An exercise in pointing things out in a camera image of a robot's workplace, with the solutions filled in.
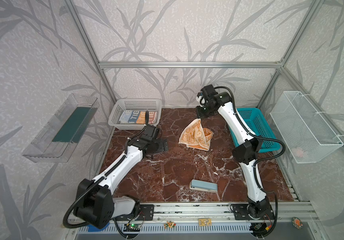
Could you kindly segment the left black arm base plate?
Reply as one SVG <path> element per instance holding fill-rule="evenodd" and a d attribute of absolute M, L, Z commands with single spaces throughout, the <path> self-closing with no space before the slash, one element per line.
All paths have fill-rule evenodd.
<path fill-rule="evenodd" d="M 155 205 L 140 204 L 136 221 L 152 221 Z"/>

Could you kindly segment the orange rabbit print towel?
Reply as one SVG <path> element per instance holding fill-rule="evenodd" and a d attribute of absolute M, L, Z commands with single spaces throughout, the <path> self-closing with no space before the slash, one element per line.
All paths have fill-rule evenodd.
<path fill-rule="evenodd" d="M 179 144 L 184 144 L 188 148 L 209 151 L 214 133 L 202 127 L 201 119 L 192 121 L 182 132 Z"/>

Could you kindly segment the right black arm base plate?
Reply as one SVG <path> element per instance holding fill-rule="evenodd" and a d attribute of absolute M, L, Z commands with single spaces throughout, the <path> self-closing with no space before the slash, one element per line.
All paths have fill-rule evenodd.
<path fill-rule="evenodd" d="M 263 207 L 261 210 L 252 204 L 231 204 L 231 212 L 234 214 L 235 220 L 257 220 L 262 221 L 267 218 L 274 220 L 275 211 L 271 206 Z"/>

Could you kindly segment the teal perforated plastic basket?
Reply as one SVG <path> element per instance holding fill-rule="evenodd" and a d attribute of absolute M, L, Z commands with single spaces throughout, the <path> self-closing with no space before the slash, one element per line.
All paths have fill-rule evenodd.
<path fill-rule="evenodd" d="M 248 127 L 257 136 L 264 138 L 276 139 L 275 134 L 271 130 L 262 112 L 257 108 L 237 108 L 240 116 L 243 118 Z M 279 151 L 281 145 L 276 142 L 264 141 L 259 153 L 268 153 Z"/>

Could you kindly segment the white perforated plastic basket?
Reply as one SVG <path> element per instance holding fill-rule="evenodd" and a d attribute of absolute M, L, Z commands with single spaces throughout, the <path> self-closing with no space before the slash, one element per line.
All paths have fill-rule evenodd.
<path fill-rule="evenodd" d="M 153 126 L 157 126 L 161 117 L 162 101 L 159 99 L 120 99 L 114 105 L 108 124 L 119 130 L 141 130 L 144 124 L 128 123 L 124 124 L 120 121 L 120 117 L 126 110 L 135 112 L 150 111 L 157 112 Z"/>

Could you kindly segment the blue rabbit print towel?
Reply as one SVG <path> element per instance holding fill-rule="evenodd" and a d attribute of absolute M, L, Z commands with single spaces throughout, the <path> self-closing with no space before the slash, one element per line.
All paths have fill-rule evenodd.
<path fill-rule="evenodd" d="M 154 124 L 157 121 L 158 112 L 149 111 L 148 124 Z M 121 124 L 145 124 L 146 111 L 125 110 L 119 118 Z"/>

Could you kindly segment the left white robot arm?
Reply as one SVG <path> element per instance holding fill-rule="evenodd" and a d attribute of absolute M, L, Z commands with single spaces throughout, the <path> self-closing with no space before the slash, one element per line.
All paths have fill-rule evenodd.
<path fill-rule="evenodd" d="M 120 216 L 137 217 L 139 200 L 132 197 L 115 198 L 113 194 L 129 173 L 144 157 L 168 151 L 166 139 L 158 137 L 160 129 L 149 124 L 149 111 L 145 112 L 145 125 L 136 135 L 127 139 L 122 154 L 92 180 L 82 180 L 75 201 L 63 217 L 63 226 L 76 229 L 92 225 L 103 229 Z"/>

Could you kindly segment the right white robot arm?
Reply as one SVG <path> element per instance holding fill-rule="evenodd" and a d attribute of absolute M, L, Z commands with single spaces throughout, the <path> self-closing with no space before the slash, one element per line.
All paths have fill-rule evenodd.
<path fill-rule="evenodd" d="M 241 165 L 247 183 L 249 202 L 247 211 L 252 219 L 261 219 L 271 212 L 272 206 L 267 197 L 269 192 L 264 190 L 262 185 L 258 163 L 283 155 L 286 145 L 280 140 L 256 135 L 242 119 L 235 106 L 234 94 L 228 87 L 207 85 L 198 93 L 197 101 L 200 103 L 196 107 L 199 118 L 219 114 L 235 135 L 239 145 L 232 150 L 232 154 L 236 162 Z M 282 150 L 273 157 L 258 160 L 258 153 L 264 141 L 278 143 Z"/>

